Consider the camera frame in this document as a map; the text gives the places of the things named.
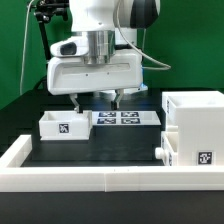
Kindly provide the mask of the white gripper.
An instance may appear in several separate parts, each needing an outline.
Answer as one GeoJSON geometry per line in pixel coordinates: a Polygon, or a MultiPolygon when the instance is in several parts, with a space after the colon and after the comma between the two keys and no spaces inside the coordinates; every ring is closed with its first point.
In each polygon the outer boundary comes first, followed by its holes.
{"type": "Polygon", "coordinates": [[[127,88],[138,88],[143,82],[142,57],[134,50],[118,50],[106,64],[85,64],[79,57],[50,60],[47,88],[53,95],[70,94],[77,113],[83,113],[78,93],[116,90],[111,108],[117,110],[127,88]]]}

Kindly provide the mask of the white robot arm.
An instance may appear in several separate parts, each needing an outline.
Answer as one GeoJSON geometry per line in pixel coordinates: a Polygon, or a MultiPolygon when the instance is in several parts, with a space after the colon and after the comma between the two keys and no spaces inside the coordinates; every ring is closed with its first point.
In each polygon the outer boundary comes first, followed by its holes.
{"type": "Polygon", "coordinates": [[[115,48],[124,28],[151,26],[160,13],[160,0],[69,0],[72,36],[53,44],[47,88],[53,95],[113,90],[118,109],[124,91],[143,82],[143,52],[126,43],[115,48]]]}

